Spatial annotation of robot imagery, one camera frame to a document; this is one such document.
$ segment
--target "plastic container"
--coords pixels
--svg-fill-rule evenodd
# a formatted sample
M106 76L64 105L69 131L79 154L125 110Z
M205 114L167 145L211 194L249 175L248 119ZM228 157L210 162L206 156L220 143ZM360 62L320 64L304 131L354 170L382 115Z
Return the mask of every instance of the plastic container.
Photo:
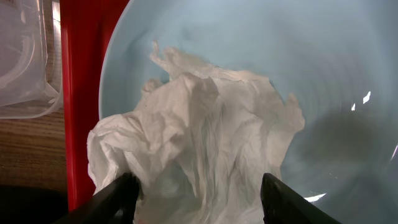
M59 21L58 35L50 27L55 33L46 39L44 20L42 1L0 0L0 119L35 118L62 106L60 52L46 48L49 40L52 49L59 46Z
M128 0L61 1L62 71L68 205L94 193L87 173L87 135L98 122L101 67L113 29Z

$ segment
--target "bowl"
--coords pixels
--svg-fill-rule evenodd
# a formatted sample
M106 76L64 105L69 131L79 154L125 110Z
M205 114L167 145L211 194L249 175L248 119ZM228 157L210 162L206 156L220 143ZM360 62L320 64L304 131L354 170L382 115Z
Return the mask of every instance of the bowl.
M398 207L398 2L135 0L105 55L99 116L134 109L168 74L152 41L293 93L306 120L282 180L343 223L391 223Z

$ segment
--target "wooden surface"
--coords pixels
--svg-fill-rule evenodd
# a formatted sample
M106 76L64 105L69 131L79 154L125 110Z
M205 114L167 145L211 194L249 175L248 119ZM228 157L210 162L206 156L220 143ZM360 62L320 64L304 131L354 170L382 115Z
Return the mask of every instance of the wooden surface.
M63 110L0 120L0 184L67 191Z

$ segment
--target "red object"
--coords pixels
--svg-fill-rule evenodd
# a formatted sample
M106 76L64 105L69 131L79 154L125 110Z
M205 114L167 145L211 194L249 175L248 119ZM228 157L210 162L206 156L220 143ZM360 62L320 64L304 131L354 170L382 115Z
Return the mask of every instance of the red object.
M127 3L60 1L69 210L94 193L87 174L86 140L98 121L98 88L106 48Z

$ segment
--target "crumpled tissue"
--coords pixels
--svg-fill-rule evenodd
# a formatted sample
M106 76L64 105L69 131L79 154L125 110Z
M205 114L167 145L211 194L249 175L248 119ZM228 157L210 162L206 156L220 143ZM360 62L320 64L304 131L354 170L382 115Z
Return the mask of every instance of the crumpled tissue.
M154 43L150 59L170 74L149 80L132 112L98 122L87 140L96 192L125 172L141 181L139 223L262 223L262 175L280 176L305 121L267 77L225 70Z

